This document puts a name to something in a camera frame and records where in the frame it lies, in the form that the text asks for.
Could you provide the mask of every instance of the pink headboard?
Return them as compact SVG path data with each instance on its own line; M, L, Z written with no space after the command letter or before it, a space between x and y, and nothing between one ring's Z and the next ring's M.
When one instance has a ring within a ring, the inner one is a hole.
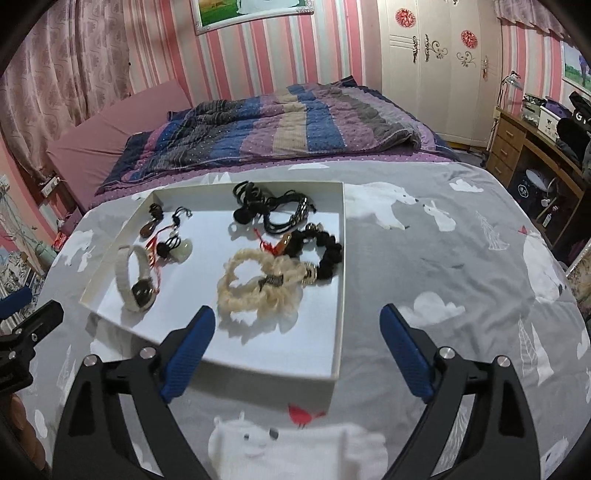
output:
M47 147L47 154L84 213L125 148L127 139L167 121L169 111L191 108L173 80L110 106Z

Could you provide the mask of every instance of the wristwatch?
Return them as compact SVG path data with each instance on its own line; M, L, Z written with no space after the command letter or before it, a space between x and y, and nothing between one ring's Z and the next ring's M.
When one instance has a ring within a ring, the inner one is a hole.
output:
M133 287L129 285L129 258L135 254L139 265L139 278ZM115 282L126 309L145 312L156 300L157 291L152 280L148 252L140 245L119 247L115 261Z

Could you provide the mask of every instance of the watch face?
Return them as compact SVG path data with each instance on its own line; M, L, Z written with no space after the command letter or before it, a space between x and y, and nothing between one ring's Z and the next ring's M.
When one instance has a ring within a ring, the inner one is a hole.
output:
M131 287L136 303L139 308L147 306L154 296L154 288L151 280L138 280L138 282Z

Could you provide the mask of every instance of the wardrobe door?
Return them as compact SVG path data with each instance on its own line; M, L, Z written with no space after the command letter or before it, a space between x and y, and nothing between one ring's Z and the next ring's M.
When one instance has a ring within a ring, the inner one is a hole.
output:
M417 2L423 1L378 0L383 94L415 116L418 115L423 51ZM416 56L413 52L415 41L418 48Z
M421 65L417 118L438 133L447 131L452 84L450 4L418 0Z
M488 145L493 125L493 111L501 87L502 41L501 22L491 0L478 0L480 18L480 88L472 141L479 147Z
M475 128L480 88L480 58L483 39L478 2L458 0L448 3L450 22L450 86L446 124L441 136L457 143L470 144Z

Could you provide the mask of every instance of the silver screw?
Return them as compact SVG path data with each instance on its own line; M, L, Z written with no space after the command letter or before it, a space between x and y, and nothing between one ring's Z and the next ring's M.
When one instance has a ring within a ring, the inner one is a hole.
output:
M498 363L500 366L504 368L511 366L511 360L509 360L509 358L505 355L501 355L499 358L497 358L496 363Z
M439 349L439 355L445 360L450 360L456 356L456 351L450 346L442 346Z
M84 364L87 367L92 367L93 365L96 365L98 361L99 358L96 355L87 355L86 357L84 357Z
M156 349L154 347L151 347L151 346L145 346L144 348L142 348L139 351L139 355L144 360L147 360L149 358L153 358L154 355L156 355Z

